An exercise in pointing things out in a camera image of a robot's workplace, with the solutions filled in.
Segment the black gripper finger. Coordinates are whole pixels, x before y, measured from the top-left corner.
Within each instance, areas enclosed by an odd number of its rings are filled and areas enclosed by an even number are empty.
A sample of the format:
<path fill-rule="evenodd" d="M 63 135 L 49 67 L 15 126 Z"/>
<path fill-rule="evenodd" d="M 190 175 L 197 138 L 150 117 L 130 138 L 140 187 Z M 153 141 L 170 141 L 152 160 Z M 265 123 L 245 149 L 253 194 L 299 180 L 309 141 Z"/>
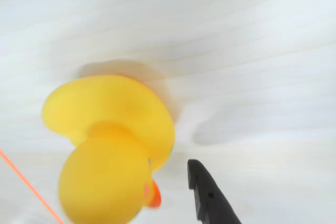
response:
<path fill-rule="evenodd" d="M 197 220 L 205 224 L 241 224 L 230 203 L 205 166 L 187 161 L 188 187 L 194 192 Z"/>

